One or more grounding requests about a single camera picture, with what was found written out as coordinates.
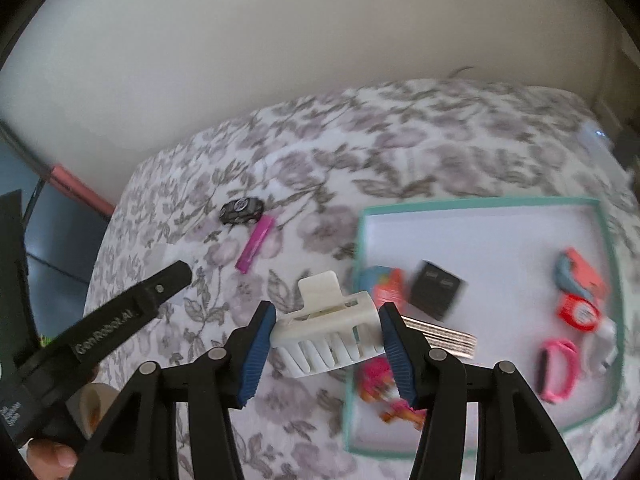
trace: teal border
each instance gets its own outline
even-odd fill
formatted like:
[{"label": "teal border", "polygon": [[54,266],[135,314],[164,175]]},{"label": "teal border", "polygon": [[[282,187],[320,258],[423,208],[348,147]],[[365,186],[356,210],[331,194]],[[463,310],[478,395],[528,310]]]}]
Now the teal border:
[{"label": "teal border", "polygon": [[[447,209],[469,209],[469,208],[488,208],[488,207],[511,207],[511,206],[549,206],[549,205],[587,205],[593,207],[602,239],[607,251],[609,263],[610,277],[610,315],[618,326],[624,326],[625,316],[622,301],[622,290],[620,285],[620,272],[618,270],[618,260],[613,245],[609,227],[607,224],[607,216],[604,213],[600,200],[589,197],[564,197],[564,196],[530,196],[530,197],[496,197],[496,198],[454,198],[450,200],[431,200],[419,203],[402,203],[393,205],[383,205],[369,207],[360,213],[358,221],[358,236],[356,243],[356,251],[353,266],[353,283],[352,290],[358,289],[358,277],[364,262],[364,222],[367,216],[387,215],[394,213],[411,213],[417,211],[436,211]],[[618,402],[618,394],[622,385],[622,369],[624,361],[624,341],[625,331],[618,330],[618,358],[611,367],[613,376],[613,394],[609,403],[595,415],[588,416],[580,422],[576,422],[565,428],[561,428],[561,433],[574,430],[584,424],[588,424],[608,412]],[[356,396],[354,387],[354,367],[349,368],[346,380],[346,398],[344,401],[344,412],[342,414],[342,433],[344,435],[344,449],[353,454],[369,456],[379,460],[412,460],[414,453],[398,453],[391,451],[375,451],[370,449],[361,449],[351,444],[351,418],[353,416],[353,401]],[[476,450],[468,450],[465,456],[475,455]]]}]

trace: black toy car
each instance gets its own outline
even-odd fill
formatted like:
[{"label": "black toy car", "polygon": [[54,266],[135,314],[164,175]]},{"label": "black toy car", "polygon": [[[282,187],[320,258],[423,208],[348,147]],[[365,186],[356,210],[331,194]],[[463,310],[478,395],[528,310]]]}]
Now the black toy car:
[{"label": "black toy car", "polygon": [[264,213],[264,202],[253,196],[245,196],[226,203],[220,209],[223,224],[255,224]]}]

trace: floral bedsheet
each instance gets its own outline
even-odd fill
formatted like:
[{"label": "floral bedsheet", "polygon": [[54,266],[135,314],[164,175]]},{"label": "floral bedsheet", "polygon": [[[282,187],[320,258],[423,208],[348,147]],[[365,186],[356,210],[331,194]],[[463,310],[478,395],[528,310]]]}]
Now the floral bedsheet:
[{"label": "floral bedsheet", "polygon": [[[184,293],[102,364],[121,388],[145,360],[191,362],[244,326],[260,300],[300,308],[300,278],[351,279],[358,212],[430,198],[581,195],[602,199],[623,274],[626,349],[618,404],[566,436],[589,480],[613,478],[635,446],[640,399],[640,218],[577,142],[592,119],[570,92],[504,83],[411,80],[300,98],[200,132],[142,163],[124,191],[94,269],[86,312],[158,270],[193,267]],[[277,218],[247,275],[234,263],[249,229],[218,221],[244,195]],[[232,414],[247,479],[405,479],[410,462],[343,451],[344,371],[295,380],[272,354],[247,407]],[[193,476],[186,409],[178,410],[180,476]],[[466,460],[463,479],[474,473]]]}]

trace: hand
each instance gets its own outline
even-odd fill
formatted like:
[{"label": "hand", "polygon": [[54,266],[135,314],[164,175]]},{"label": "hand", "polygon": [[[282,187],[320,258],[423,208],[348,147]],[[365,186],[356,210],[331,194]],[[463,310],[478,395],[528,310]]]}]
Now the hand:
[{"label": "hand", "polygon": [[77,461],[73,449],[50,440],[31,440],[27,449],[27,464],[38,480],[66,478]]}]

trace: white tray with teal border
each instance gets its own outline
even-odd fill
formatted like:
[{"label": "white tray with teal border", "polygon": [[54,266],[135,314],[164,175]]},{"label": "white tray with teal border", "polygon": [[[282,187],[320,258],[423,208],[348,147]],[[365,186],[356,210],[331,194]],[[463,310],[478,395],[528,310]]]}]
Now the white tray with teal border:
[{"label": "white tray with teal border", "polygon": [[[535,384],[545,339],[567,337],[578,345],[581,340],[555,314],[552,267],[567,247],[576,248],[607,280],[610,294],[602,307],[622,327],[618,265],[606,216],[594,198],[469,198],[365,209],[358,226],[354,289],[359,290],[359,273],[367,267],[399,267],[411,276],[421,260],[434,262],[466,281],[442,325],[478,338],[475,364],[493,367],[507,359]],[[433,322],[412,306],[408,315]],[[623,339],[618,330],[619,355],[604,376],[580,380],[568,400],[545,405],[561,431],[586,424],[615,405]],[[419,432],[406,421],[379,420],[375,405],[354,391],[353,370],[342,424],[349,452],[385,459],[415,455]],[[475,451],[477,442],[478,410],[470,404],[466,450]]]}]

